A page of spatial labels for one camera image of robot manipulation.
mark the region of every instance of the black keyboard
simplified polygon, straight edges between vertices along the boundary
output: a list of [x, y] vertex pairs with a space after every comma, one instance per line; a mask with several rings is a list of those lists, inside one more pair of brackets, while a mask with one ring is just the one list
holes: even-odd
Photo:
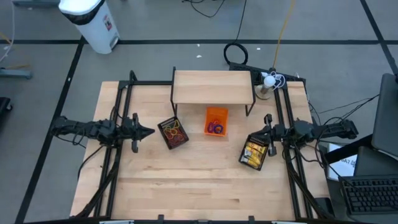
[[[262, 69], [262, 68], [256, 68], [256, 67], [252, 67], [252, 66], [248, 66], [248, 65], [241, 65], [241, 64], [233, 63], [233, 62], [230, 63], [229, 70], [230, 71], [250, 71], [252, 78], [253, 78], [254, 85], [260, 85], [262, 83], [261, 72], [270, 73], [270, 71]], [[279, 73], [279, 72], [278, 72], [278, 74], [283, 75], [285, 77], [286, 81], [303, 82], [304, 86], [305, 86], [304, 78], [297, 78], [295, 76], [286, 75], [286, 74]]]
[[344, 180], [339, 177], [339, 181], [350, 214], [398, 213], [398, 175], [344, 177]]

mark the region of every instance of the white trash can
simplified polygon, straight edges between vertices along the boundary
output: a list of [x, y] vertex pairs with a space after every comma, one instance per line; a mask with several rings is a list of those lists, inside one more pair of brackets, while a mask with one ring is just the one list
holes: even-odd
[[112, 52], [120, 36], [105, 0], [61, 0], [58, 7], [96, 52]]

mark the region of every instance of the wooden table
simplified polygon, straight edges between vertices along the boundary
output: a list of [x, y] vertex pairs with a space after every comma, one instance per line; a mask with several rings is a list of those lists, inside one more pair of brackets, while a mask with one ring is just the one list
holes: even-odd
[[[303, 84], [288, 82], [288, 86], [294, 117], [311, 121]], [[94, 120], [109, 117], [117, 87], [118, 82], [102, 83]], [[283, 94], [280, 95], [285, 107]], [[167, 220], [247, 220], [249, 215], [256, 220], [294, 220], [282, 146], [275, 143], [278, 154], [266, 157], [260, 172], [238, 162], [248, 134], [264, 127], [263, 117], [270, 113], [274, 123], [278, 122], [274, 98], [257, 100], [249, 117], [243, 115], [242, 106], [223, 105], [229, 109], [228, 133], [223, 138], [203, 134], [207, 106], [178, 107], [178, 118], [190, 140], [168, 150], [157, 124], [173, 116], [170, 86], [133, 86], [129, 115], [138, 113], [140, 123], [156, 132], [139, 142], [138, 154], [132, 153], [130, 141], [124, 144], [113, 219], [153, 220], [164, 214]], [[284, 117], [288, 127], [285, 109]], [[97, 148], [98, 142], [90, 140], [85, 157]], [[81, 171], [71, 215], [80, 212], [98, 188], [104, 152]], [[307, 159], [315, 158], [310, 147], [302, 149], [302, 153]], [[304, 162], [304, 169], [314, 197], [329, 197], [319, 165]], [[304, 217], [299, 188], [297, 192]], [[107, 199], [106, 192], [101, 214]]]

